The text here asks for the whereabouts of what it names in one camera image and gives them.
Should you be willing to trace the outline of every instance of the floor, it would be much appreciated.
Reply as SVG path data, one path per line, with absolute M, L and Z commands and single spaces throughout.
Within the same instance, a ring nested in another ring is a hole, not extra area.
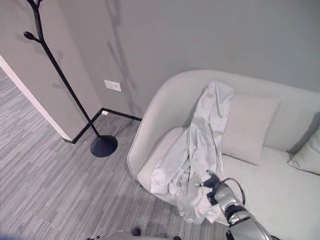
M 0 239 L 84 240 L 135 226 L 145 236 L 225 239 L 224 226 L 186 223 L 174 206 L 133 180 L 126 156 L 139 121 L 101 115 L 97 129 L 116 136 L 119 146 L 111 156 L 96 158 L 91 130 L 75 145 L 64 142 L 3 72 L 0 80 Z

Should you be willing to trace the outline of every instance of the black baseboard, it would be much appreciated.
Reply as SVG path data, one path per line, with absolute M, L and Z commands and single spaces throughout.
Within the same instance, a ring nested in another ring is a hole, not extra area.
M 116 114 L 116 115 L 119 115 L 119 116 L 123 116 L 123 117 L 126 117 L 128 119 L 133 119 L 133 120 L 137 120 L 137 121 L 142 121 L 142 118 L 140 117 L 136 117 L 136 116 L 131 116 L 131 115 L 128 115 L 128 114 L 125 114 L 125 113 L 122 113 L 122 112 L 118 112 L 118 111 L 113 111 L 111 109 L 107 109 L 107 108 L 102 108 L 103 111 L 107 111 L 109 113 L 112 113 L 112 114 Z
M 122 113 L 122 112 L 113 111 L 111 109 L 107 109 L 107 108 L 103 107 L 93 116 L 93 118 L 91 119 L 92 123 L 94 123 L 95 120 L 97 120 L 97 118 L 101 115 L 102 111 L 107 111 L 109 113 L 116 114 L 116 115 L 123 116 L 123 117 L 129 118 L 129 119 L 137 120 L 137 121 L 141 121 L 142 120 L 142 118 L 140 118 L 140 117 L 131 116 L 131 115 L 128 115 L 128 114 L 125 114 L 125 113 Z M 90 125 L 89 125 L 89 123 L 87 123 L 85 125 L 85 127 L 79 132 L 79 134 L 73 140 L 67 140 L 67 139 L 64 139 L 64 138 L 62 138 L 62 139 L 67 143 L 75 144 L 81 138 L 81 136 L 87 131 L 87 129 L 89 127 L 90 127 Z

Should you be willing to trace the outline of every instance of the wall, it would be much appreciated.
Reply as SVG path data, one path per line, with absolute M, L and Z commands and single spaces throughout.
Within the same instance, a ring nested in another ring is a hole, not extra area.
M 320 92 L 318 0 L 59 0 L 106 108 L 141 117 L 160 86 L 213 69 Z M 123 93 L 103 80 L 121 82 Z
M 81 57 L 56 0 L 41 3 L 44 38 L 65 76 L 92 118 L 101 108 Z M 25 39 L 36 35 L 31 7 L 25 0 L 0 1 L 0 55 L 55 122 L 73 139 L 87 124 L 40 44 Z

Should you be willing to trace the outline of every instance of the black coat rack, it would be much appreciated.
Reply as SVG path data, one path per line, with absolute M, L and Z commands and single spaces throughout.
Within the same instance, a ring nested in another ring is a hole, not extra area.
M 100 135 L 95 128 L 94 124 L 92 123 L 91 119 L 89 118 L 88 114 L 86 113 L 84 107 L 81 105 L 79 99 L 77 98 L 75 92 L 71 88 L 70 84 L 68 83 L 65 75 L 63 74 L 62 70 L 60 69 L 57 61 L 55 60 L 54 56 L 52 55 L 48 45 L 46 44 L 46 41 L 44 39 L 44 34 L 42 31 L 42 25 L 41 25 L 41 18 L 39 13 L 39 7 L 42 0 L 37 0 L 36 2 L 34 0 L 27 0 L 27 2 L 31 5 L 33 13 L 34 13 L 34 20 L 35 20 L 35 26 L 38 34 L 38 38 L 36 38 L 31 32 L 25 31 L 23 35 L 29 39 L 34 40 L 41 44 L 43 47 L 46 55 L 50 59 L 51 63 L 53 64 L 55 70 L 59 74 L 61 80 L 63 81 L 64 85 L 70 92 L 71 96 L 73 97 L 75 103 L 80 108 L 81 112 L 85 116 L 86 120 L 88 121 L 89 125 L 91 126 L 92 130 L 94 131 L 96 135 L 96 139 L 91 144 L 91 153 L 99 158 L 103 158 L 106 156 L 111 155 L 118 147 L 118 141 L 114 136 L 111 135 Z

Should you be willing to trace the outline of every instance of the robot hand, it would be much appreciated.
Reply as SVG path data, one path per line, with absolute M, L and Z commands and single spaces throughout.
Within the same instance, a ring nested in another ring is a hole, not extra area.
M 226 180 L 234 180 L 227 178 L 220 181 L 219 178 L 212 172 L 208 171 L 211 178 L 207 181 L 198 184 L 212 188 L 207 197 L 211 204 L 219 204 L 224 214 L 229 230 L 226 233 L 228 240 L 277 240 L 278 238 L 269 235 L 267 230 L 256 220 L 256 218 L 246 210 L 245 194 L 242 191 L 242 202 L 235 196 L 231 188 L 225 184 Z

